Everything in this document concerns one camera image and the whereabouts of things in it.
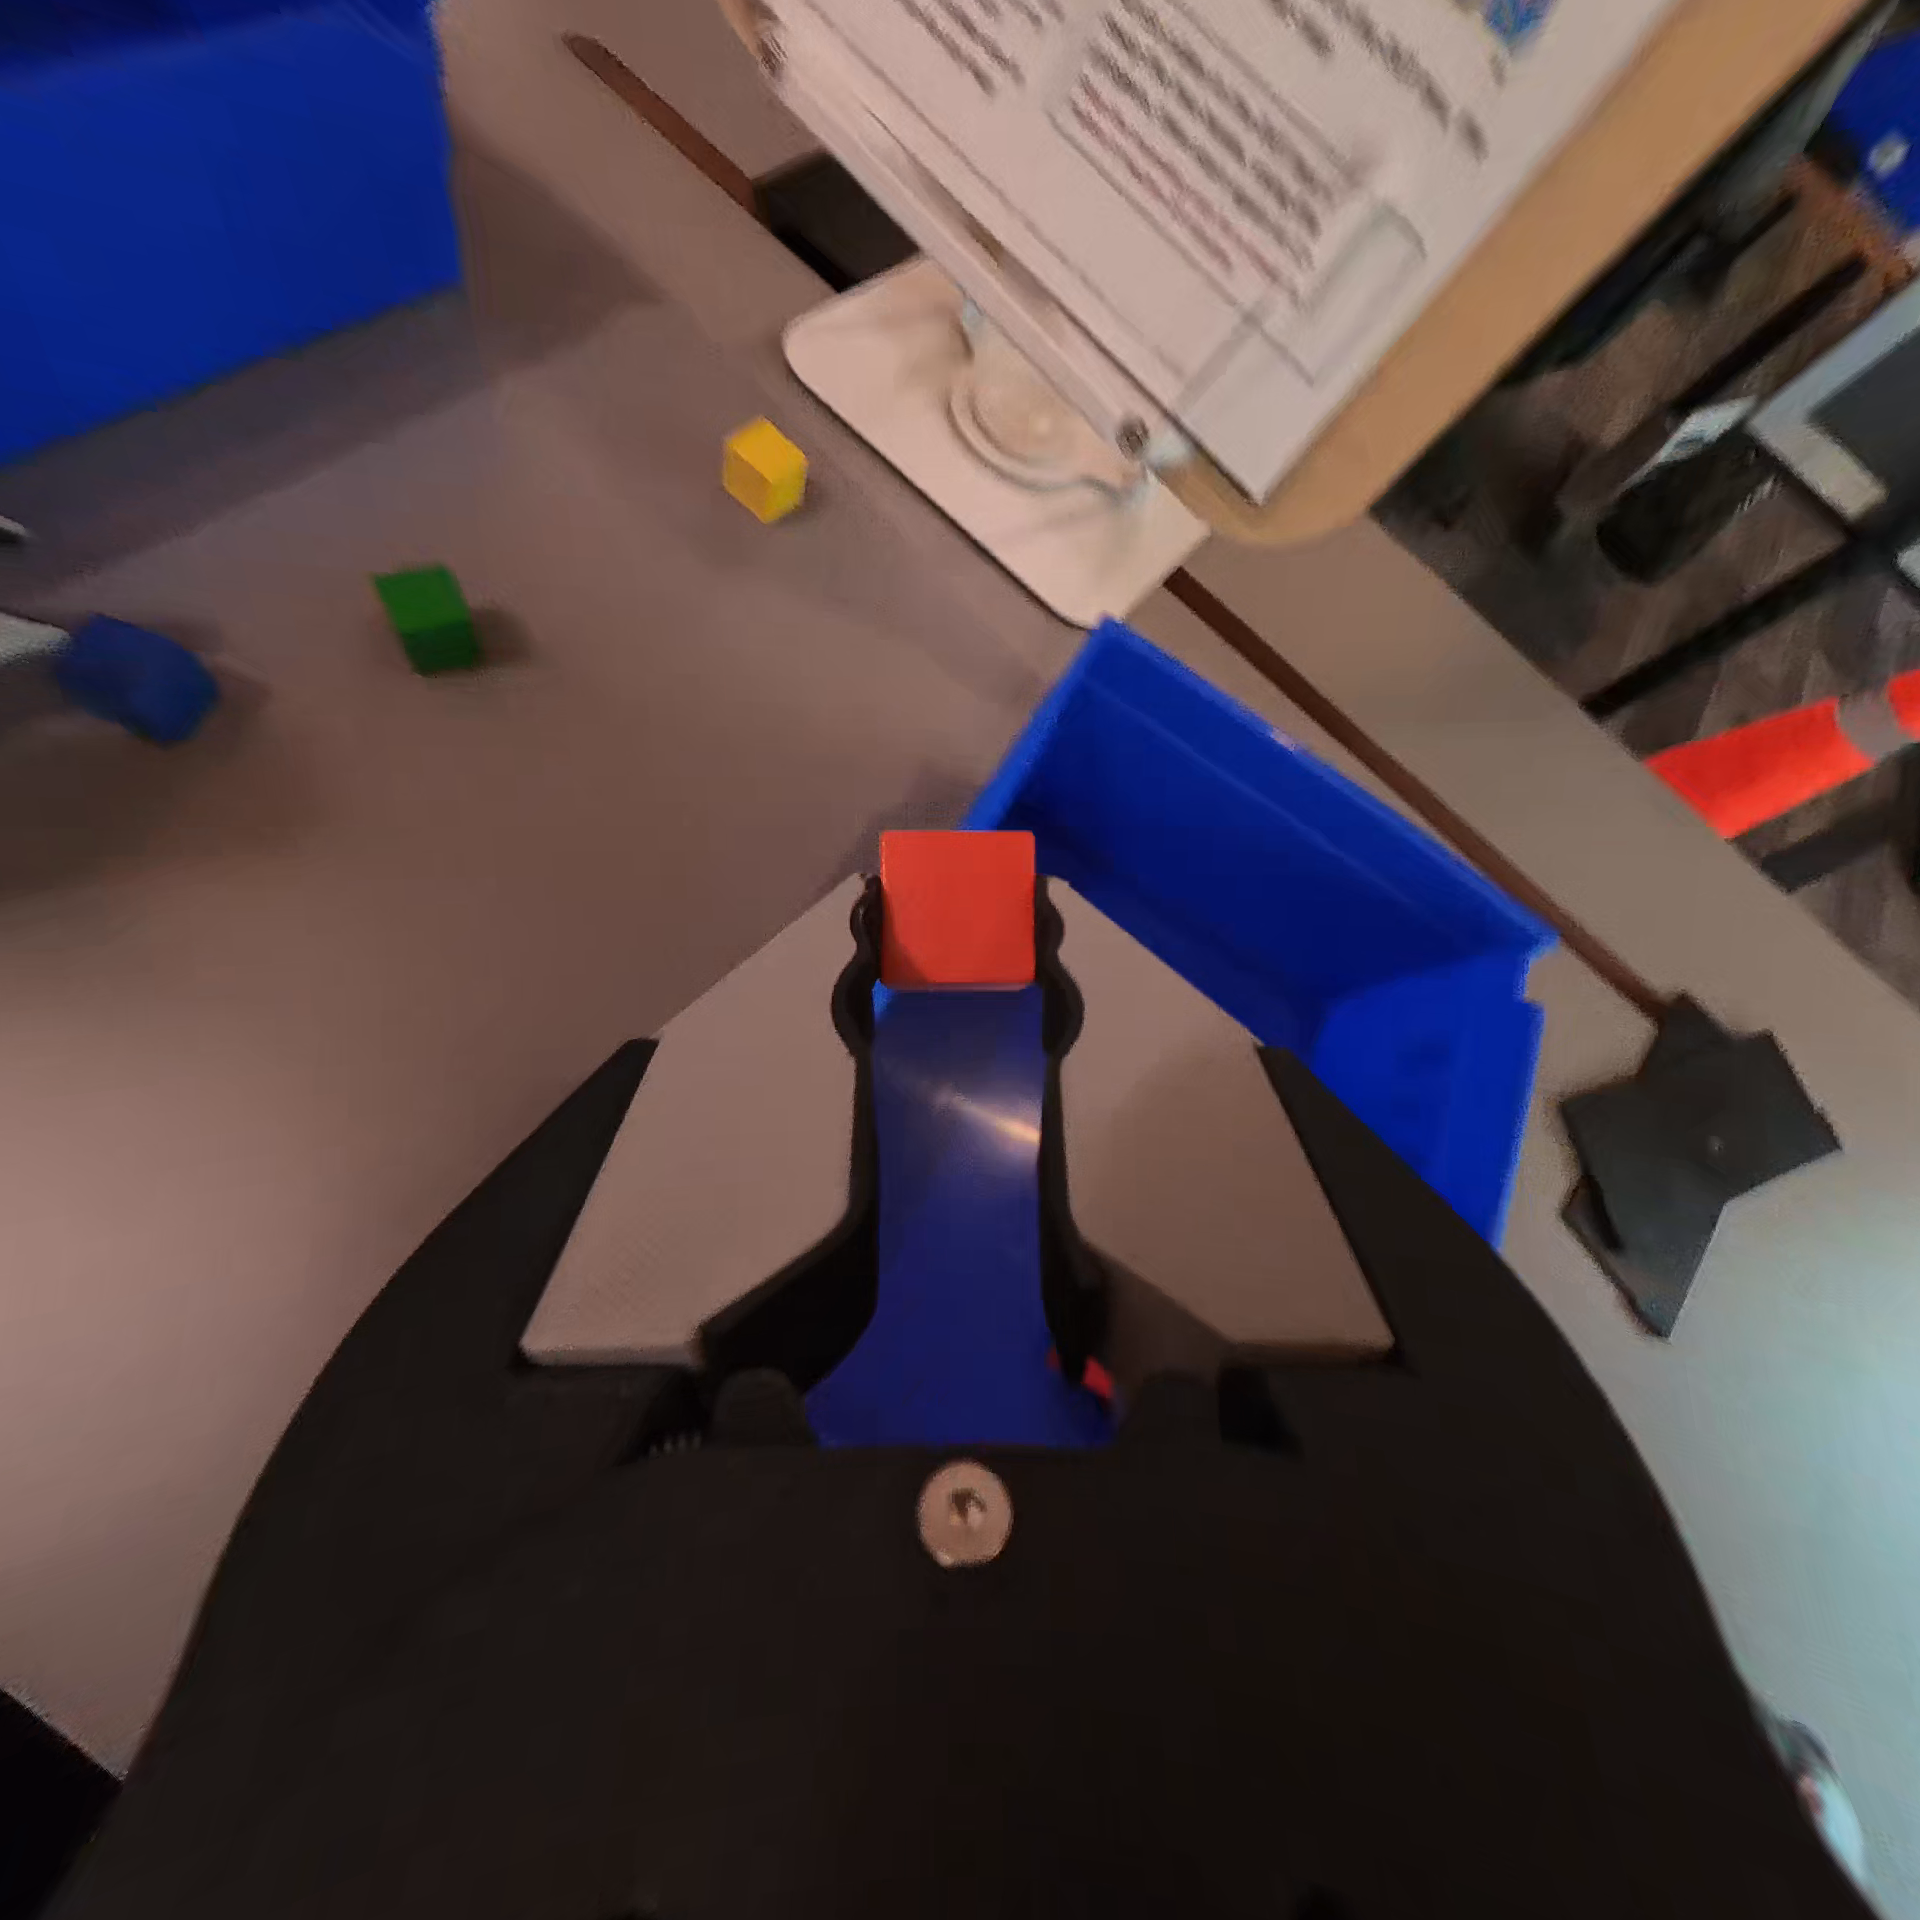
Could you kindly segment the yellow wooden cube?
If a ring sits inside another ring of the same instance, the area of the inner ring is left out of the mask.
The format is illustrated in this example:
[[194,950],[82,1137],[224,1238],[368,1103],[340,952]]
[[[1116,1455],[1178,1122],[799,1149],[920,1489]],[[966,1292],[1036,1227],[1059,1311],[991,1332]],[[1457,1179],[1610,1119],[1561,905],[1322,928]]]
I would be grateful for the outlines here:
[[806,496],[806,453],[767,416],[749,420],[722,443],[722,485],[756,521],[783,521]]

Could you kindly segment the tan board with printed sheet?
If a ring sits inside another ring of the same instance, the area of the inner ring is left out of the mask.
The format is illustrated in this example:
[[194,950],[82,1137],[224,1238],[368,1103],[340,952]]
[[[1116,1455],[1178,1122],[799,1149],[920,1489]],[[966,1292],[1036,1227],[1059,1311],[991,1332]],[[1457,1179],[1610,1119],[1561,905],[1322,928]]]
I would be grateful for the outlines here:
[[1842,1],[719,3],[1212,532],[1361,516],[1868,19]]

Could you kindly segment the black desk plate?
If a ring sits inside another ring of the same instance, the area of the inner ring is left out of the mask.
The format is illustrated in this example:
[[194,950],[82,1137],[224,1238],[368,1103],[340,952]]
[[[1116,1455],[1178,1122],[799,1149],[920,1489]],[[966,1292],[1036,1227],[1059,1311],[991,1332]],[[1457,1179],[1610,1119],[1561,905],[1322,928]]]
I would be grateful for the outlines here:
[[909,263],[913,236],[826,151],[794,156],[753,179],[762,226],[833,293]]
[[1562,1224],[1639,1329],[1673,1336],[1728,1208],[1842,1151],[1772,1033],[1667,1000],[1639,1067],[1571,1094]]

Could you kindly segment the large blue plastic bin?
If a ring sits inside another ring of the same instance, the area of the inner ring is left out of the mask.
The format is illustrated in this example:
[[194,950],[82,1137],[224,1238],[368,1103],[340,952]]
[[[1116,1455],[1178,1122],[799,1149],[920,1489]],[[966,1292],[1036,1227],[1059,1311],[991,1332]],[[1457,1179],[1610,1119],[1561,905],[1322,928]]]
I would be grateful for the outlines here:
[[2,5],[2,457],[461,275],[423,1]]

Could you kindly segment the brown strip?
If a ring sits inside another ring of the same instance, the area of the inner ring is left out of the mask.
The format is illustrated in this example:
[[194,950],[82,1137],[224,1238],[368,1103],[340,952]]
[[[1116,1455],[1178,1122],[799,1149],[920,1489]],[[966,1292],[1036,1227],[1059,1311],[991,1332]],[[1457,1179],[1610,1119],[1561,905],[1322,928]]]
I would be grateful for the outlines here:
[[[680,110],[646,83],[641,74],[632,71],[594,37],[582,37],[566,30],[562,46],[580,65],[589,71],[600,83],[607,83],[626,110],[676,151],[756,224],[767,224],[758,183],[733,156],[726,156],[706,135],[699,131]],[[1343,713],[1326,694],[1290,662],[1283,660],[1278,649],[1233,612],[1215,592],[1192,576],[1189,567],[1174,569],[1164,583],[1171,599],[1226,649],[1249,665],[1267,685],[1286,697],[1306,719],[1315,722],[1338,747],[1375,775],[1388,793],[1407,804],[1423,824],[1443,840],[1452,850],[1459,852],[1484,877],[1507,891],[1523,907],[1544,920],[1562,946],[1571,950],[1598,980],[1633,1007],[1644,1021],[1657,1025],[1664,1017],[1667,998],[1648,985],[1625,961],[1596,934],[1585,930],[1566,907],[1555,902],[1548,891],[1525,877],[1514,861],[1505,857],[1489,840],[1475,831],[1472,822],[1461,818],[1438,793],[1427,786],[1399,756],[1372,740],[1347,713]]]

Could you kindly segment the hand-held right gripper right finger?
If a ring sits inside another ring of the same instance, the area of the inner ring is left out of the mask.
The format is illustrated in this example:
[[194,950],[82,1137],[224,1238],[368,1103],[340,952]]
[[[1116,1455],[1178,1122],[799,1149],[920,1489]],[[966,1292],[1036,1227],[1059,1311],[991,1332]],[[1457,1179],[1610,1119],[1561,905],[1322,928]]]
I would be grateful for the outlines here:
[[1253,1030],[1064,880],[1080,1021],[1060,1067],[1071,1224],[1119,1393],[1246,1363],[1365,1363],[1393,1336]]

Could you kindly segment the white document stand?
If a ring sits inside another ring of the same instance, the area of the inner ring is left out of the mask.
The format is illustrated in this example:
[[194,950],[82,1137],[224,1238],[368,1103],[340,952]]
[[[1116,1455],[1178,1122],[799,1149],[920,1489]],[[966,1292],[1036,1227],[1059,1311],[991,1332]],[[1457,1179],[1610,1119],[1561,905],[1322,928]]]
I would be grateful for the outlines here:
[[1208,532],[918,256],[817,302],[788,370],[1059,621],[1132,615]]

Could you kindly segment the red wooden cube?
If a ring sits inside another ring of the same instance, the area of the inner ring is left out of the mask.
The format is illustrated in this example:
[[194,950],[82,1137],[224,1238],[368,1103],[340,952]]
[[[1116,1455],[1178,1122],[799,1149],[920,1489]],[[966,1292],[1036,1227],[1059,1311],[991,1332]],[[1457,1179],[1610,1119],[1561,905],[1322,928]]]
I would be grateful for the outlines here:
[[883,987],[1007,993],[1037,977],[1028,831],[891,829],[879,836]]

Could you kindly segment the blue crate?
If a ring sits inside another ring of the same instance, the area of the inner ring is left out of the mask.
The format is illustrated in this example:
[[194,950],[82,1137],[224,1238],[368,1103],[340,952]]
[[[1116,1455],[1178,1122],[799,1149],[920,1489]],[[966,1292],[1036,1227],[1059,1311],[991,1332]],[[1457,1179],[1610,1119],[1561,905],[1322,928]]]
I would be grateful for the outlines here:
[[1918,229],[1918,28],[1893,28],[1836,94],[1810,156],[1895,229]]

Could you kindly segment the orange traffic cone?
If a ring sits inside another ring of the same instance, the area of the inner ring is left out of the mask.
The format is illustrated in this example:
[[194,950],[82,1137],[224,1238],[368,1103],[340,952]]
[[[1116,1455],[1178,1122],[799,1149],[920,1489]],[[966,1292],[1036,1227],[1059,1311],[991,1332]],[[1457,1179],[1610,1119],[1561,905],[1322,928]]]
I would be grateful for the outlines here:
[[1918,740],[1918,670],[1651,754],[1644,767],[1721,840],[1810,804]]

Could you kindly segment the green wooden cube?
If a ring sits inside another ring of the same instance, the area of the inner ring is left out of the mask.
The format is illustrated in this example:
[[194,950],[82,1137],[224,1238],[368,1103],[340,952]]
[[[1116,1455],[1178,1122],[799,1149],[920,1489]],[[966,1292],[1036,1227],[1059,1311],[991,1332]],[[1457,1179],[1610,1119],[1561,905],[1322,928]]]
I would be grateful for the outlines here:
[[379,569],[370,585],[415,676],[441,678],[482,663],[475,612],[459,578],[445,564]]

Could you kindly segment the blue wooden cube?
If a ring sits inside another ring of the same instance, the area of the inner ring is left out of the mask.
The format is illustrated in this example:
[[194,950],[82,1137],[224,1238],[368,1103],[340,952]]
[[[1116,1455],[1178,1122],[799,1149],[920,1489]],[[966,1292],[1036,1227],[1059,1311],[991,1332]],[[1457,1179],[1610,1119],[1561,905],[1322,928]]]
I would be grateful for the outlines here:
[[219,681],[199,654],[112,615],[73,628],[52,672],[69,704],[157,747],[190,740],[221,703]]

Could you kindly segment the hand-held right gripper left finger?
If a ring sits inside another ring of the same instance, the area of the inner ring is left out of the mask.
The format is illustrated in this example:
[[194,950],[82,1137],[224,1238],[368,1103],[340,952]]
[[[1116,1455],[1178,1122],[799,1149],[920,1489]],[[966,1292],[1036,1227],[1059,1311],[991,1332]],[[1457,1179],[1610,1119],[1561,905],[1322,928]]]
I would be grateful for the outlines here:
[[527,1329],[544,1366],[820,1386],[879,1290],[879,882],[849,877],[676,1014]]

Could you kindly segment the grey box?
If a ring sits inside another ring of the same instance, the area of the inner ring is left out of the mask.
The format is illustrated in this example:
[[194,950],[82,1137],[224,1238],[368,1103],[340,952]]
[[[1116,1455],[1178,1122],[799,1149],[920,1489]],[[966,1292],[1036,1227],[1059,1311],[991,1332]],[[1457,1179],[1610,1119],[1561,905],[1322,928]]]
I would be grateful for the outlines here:
[[1918,509],[1918,284],[1746,418],[1746,436],[1849,528],[1895,533]]

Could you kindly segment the grey desk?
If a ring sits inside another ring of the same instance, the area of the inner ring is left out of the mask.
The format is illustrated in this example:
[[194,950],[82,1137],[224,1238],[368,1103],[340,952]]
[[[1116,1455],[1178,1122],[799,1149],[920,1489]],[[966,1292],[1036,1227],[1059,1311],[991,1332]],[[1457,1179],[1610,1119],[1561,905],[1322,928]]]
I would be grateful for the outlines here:
[[[224,685],[180,749],[4,690],[4,1690],[114,1774],[402,1258],[881,827],[955,813],[1076,647],[804,396],[820,284],[560,41],[797,156],[713,3],[439,28],[466,290],[4,475],[4,608],[155,626]],[[722,485],[760,416],[808,459],[783,521]],[[418,678],[370,578],[434,562],[484,658]],[[1557,1099],[1648,1035],[1553,952],[1505,1254],[1916,1916],[1916,1012],[1372,521],[1196,576],[1833,1121],[1644,1338],[1562,1226]]]

